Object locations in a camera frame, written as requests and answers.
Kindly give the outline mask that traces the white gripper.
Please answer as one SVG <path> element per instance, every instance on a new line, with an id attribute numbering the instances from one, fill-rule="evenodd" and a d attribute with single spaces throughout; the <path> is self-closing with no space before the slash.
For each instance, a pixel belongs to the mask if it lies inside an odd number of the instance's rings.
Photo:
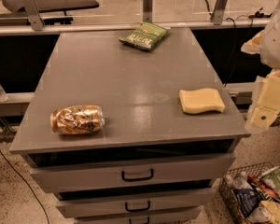
<path id="1" fill-rule="evenodd" d="M 258 32 L 241 46 L 241 52 L 260 54 L 264 31 Z M 280 69 L 266 76 L 257 76 L 252 91 L 252 104 L 248 109 L 245 129 L 249 133 L 263 133 L 280 115 Z"/>

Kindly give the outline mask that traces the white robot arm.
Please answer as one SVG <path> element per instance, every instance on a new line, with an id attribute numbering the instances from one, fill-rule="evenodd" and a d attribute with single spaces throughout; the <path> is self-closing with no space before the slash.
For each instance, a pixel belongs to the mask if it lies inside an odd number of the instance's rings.
<path id="1" fill-rule="evenodd" d="M 258 54 L 272 68 L 266 77 L 257 76 L 245 122 L 249 133 L 263 133 L 280 115 L 280 9 L 262 31 L 242 45 L 241 52 Z"/>

